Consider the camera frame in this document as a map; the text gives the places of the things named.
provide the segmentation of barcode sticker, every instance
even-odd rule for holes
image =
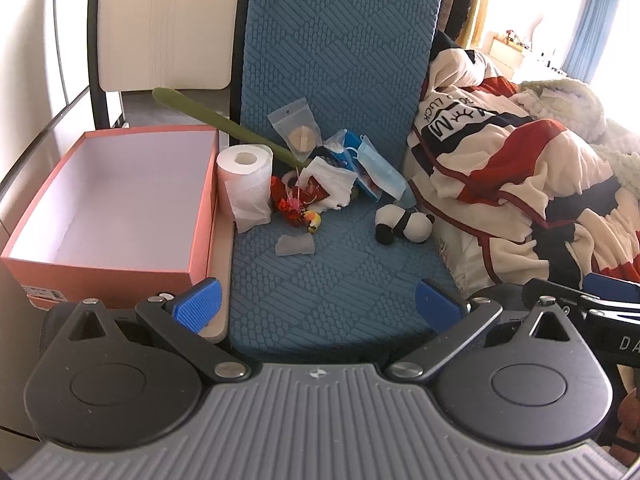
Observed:
[[[51,290],[50,288],[41,288],[39,286],[23,285],[22,288],[29,295],[34,298],[42,298],[43,300],[51,301],[68,301],[65,295],[59,290]]]

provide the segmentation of green stick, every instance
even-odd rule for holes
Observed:
[[[300,162],[287,148],[283,148],[275,142],[271,142],[258,134],[254,134],[251,130],[248,130],[244,126],[240,126],[226,117],[215,113],[211,108],[207,108],[205,105],[188,98],[177,90],[171,90],[170,88],[155,88],[153,96],[160,104],[163,104],[173,110],[177,110],[178,112],[182,112],[183,114],[202,121],[209,126],[213,126],[237,140],[241,140],[247,144],[264,144],[265,146],[269,146],[271,151],[273,151],[273,156],[275,158],[281,160],[285,164],[288,164],[292,168],[301,170],[302,168],[306,168],[311,162],[309,159],[304,162]]]

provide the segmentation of open shoe box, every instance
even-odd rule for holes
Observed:
[[[228,254],[209,265],[217,150],[208,126],[84,134],[27,208],[2,260],[41,308],[84,298],[132,308],[187,290],[209,267],[229,272],[232,241],[216,242]]]

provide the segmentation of blue chair backrest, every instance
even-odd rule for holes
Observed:
[[[327,139],[348,128],[399,167],[440,0],[249,0],[241,123],[282,142],[267,115],[306,97]]]

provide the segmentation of panda plush toy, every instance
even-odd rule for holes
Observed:
[[[431,235],[434,221],[433,215],[388,204],[376,211],[376,240],[383,245],[391,245],[396,236],[401,236],[421,244]]]

